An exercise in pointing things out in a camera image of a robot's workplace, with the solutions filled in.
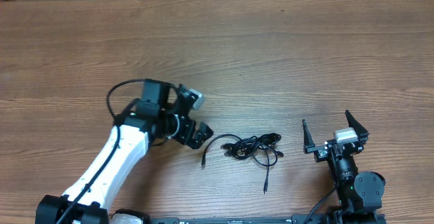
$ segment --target tabletop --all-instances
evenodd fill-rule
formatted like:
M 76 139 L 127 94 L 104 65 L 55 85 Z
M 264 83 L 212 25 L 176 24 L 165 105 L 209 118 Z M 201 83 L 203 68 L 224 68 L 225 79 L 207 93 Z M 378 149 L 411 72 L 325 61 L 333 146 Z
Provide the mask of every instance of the tabletop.
M 170 141 L 133 168 L 111 212 L 308 213 L 333 183 L 302 151 L 302 119 L 322 143 L 348 109 L 370 131 L 359 171 L 387 180 L 379 212 L 434 218 L 434 0 L 86 0 L 0 3 L 0 223 L 34 223 L 42 197 L 84 173 L 111 130 L 106 93 L 145 77 L 203 92 L 191 117 L 215 135 L 282 135 L 285 156 L 264 194 L 265 168 L 225 157 L 230 139 L 204 169 L 203 148 Z M 114 108 L 140 93 L 119 89 Z

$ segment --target black cable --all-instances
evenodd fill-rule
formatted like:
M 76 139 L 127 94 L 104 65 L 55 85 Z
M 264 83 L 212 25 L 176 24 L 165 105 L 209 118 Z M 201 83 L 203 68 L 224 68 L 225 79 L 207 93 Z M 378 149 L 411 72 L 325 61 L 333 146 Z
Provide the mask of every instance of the black cable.
M 154 144 L 154 145 L 151 145 L 151 146 L 152 146 L 152 147 L 162 146 L 162 145 L 165 144 L 167 141 L 169 141 L 169 139 L 168 139 L 168 138 L 165 138 L 165 139 L 163 140 L 163 142 L 161 142 L 161 143 L 157 143 L 157 144 Z
M 228 151 L 225 153 L 226 156 L 233 156 L 234 158 L 238 160 L 246 160 L 250 157 L 252 157 L 256 163 L 260 164 L 261 166 L 267 167 L 267 177 L 265 178 L 264 183 L 264 193 L 267 192 L 268 186 L 269 186 L 269 173 L 270 173 L 270 166 L 274 166 L 277 163 L 278 156 L 283 157 L 283 153 L 280 151 L 276 151 L 274 149 L 274 146 L 277 142 L 280 141 L 281 136 L 276 133 L 270 133 L 270 134 L 264 134 L 260 136 L 259 138 L 257 136 L 252 136 L 249 138 L 242 139 L 237 135 L 234 134 L 223 134 L 220 136 L 217 136 L 214 138 L 205 148 L 205 151 L 202 155 L 202 168 L 205 168 L 205 162 L 206 162 L 206 153 L 208 151 L 208 148 L 210 148 L 211 144 L 215 141 L 217 141 L 219 138 L 223 137 L 233 137 L 237 139 L 236 143 L 227 143 L 222 146 L 223 149 L 228 149 Z M 257 150 L 264 151 L 265 155 L 267 156 L 267 163 L 264 164 L 260 162 L 256 156 L 254 155 Z M 271 151 L 275 156 L 275 161 L 270 164 L 270 157 L 268 155 L 267 151 Z
M 309 220 L 312 216 L 312 214 L 323 204 L 324 201 L 327 200 L 327 198 L 329 198 L 331 196 L 331 194 L 336 190 L 336 186 L 333 187 L 333 189 L 327 193 L 323 198 L 321 198 L 320 201 L 318 201 L 318 203 L 312 208 L 312 210 L 310 211 L 310 213 L 307 215 L 306 220 L 304 220 L 304 224 L 309 223 L 311 220 Z
M 101 167 L 95 173 L 95 175 L 90 179 L 89 183 L 85 184 L 85 186 L 84 186 L 83 190 L 81 190 L 80 194 L 74 199 L 73 202 L 71 202 L 71 204 L 68 206 L 68 208 L 62 213 L 62 216 L 58 219 L 56 224 L 62 224 L 63 221 L 65 220 L 65 218 L 67 217 L 68 213 L 74 208 L 74 206 L 85 195 L 85 193 L 90 190 L 90 187 L 92 186 L 92 184 L 94 184 L 95 180 L 100 176 L 101 172 L 104 170 L 104 168 L 107 166 L 107 164 L 110 162 L 111 158 L 115 154 L 116 149 L 119 147 L 119 141 L 121 140 L 121 128 L 120 128 L 121 125 L 119 124 L 119 122 L 117 122 L 117 117 L 116 117 L 115 113 L 113 112 L 113 109 L 110 105 L 110 95 L 120 86 L 123 86 L 123 85 L 128 84 L 128 83 L 144 82 L 144 81 L 146 81 L 146 79 L 132 79 L 132 80 L 128 80 L 128 81 L 122 81 L 121 83 L 112 87 L 110 89 L 110 91 L 108 91 L 107 96 L 106 96 L 107 108 L 108 108 L 108 112 L 110 112 L 113 120 L 115 121 L 116 129 L 117 129 L 117 138 L 116 138 L 115 146 L 113 147 L 110 154 L 107 156 L 104 163 L 101 165 Z

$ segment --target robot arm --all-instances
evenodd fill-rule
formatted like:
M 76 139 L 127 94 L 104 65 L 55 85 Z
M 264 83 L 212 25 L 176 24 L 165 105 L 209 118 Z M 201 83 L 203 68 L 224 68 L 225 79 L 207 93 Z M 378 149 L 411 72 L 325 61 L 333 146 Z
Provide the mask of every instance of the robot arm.
M 126 125 L 122 125 L 120 129 L 122 136 L 116 153 L 90 190 L 79 200 L 79 204 L 89 206 L 92 202 L 97 202 L 101 208 L 110 210 L 111 204 L 125 178 L 133 166 L 147 153 L 149 147 L 147 132 L 141 132 L 139 128 Z M 68 201 L 72 202 L 80 194 L 83 186 L 95 175 L 115 146 L 116 138 L 117 129 L 113 127 L 106 145 L 102 148 L 102 151 L 94 162 L 83 176 L 63 193 L 63 195 L 68 196 Z
M 340 206 L 330 207 L 326 216 L 312 215 L 313 211 L 311 211 L 307 216 L 299 216 L 299 220 L 312 219 L 311 223 L 319 221 L 327 224 L 385 224 L 384 215 L 377 214 L 376 210 L 382 206 L 381 197 L 386 181 L 382 175 L 376 172 L 359 173 L 353 158 L 353 155 L 364 150 L 369 132 L 348 110 L 345 111 L 345 115 L 349 127 L 335 131 L 333 139 L 319 146 L 313 142 L 306 120 L 302 121 L 304 153 L 313 153 L 316 162 L 328 163 Z
M 117 192 L 156 138 L 172 138 L 198 149 L 213 135 L 204 123 L 196 130 L 196 121 L 189 117 L 190 110 L 198 110 L 204 100 L 200 92 L 188 90 L 182 84 L 176 88 L 173 84 L 151 79 L 126 81 L 116 85 L 111 92 L 134 81 L 144 83 L 141 98 L 133 100 L 122 113 L 113 114 L 115 126 L 111 135 L 83 176 L 62 197 L 46 195 L 42 199 L 36 211 L 36 224 L 109 223 L 107 213 Z M 177 95 L 173 104 L 167 102 L 170 89 Z M 140 224 L 145 218 L 132 210 L 118 210 L 111 223 Z

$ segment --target wooden table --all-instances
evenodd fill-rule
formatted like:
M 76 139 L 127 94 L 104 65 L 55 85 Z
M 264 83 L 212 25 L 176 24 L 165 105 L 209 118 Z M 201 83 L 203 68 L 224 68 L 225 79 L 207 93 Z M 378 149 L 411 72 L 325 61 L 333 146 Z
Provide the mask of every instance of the wooden table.
M 277 132 L 271 169 L 176 142 L 152 148 L 112 211 L 153 217 L 307 213 L 332 187 L 302 152 L 349 109 L 370 132 L 360 171 L 387 180 L 389 223 L 434 218 L 434 0 L 97 0 L 0 3 L 0 223 L 34 223 L 105 144 L 108 89 L 133 77 L 183 83 L 215 135 Z M 118 91 L 117 110 L 140 95 Z M 326 205 L 336 204 L 336 196 Z

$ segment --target cable plug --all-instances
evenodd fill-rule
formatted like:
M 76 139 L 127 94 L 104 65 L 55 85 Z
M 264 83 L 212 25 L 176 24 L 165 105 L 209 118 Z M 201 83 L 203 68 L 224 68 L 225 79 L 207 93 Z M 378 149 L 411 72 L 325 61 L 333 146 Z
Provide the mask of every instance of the cable plug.
M 267 192 L 268 188 L 269 188 L 269 178 L 267 177 L 264 183 L 264 194 Z
M 226 151 L 226 152 L 224 153 L 224 156 L 226 156 L 226 157 L 231 157 L 231 156 L 233 156 L 232 151 Z
M 220 146 L 221 149 L 231 150 L 233 148 L 233 143 L 225 143 L 222 146 Z
M 205 168 L 205 162 L 206 162 L 205 156 L 206 156 L 206 154 L 202 155 L 202 169 Z

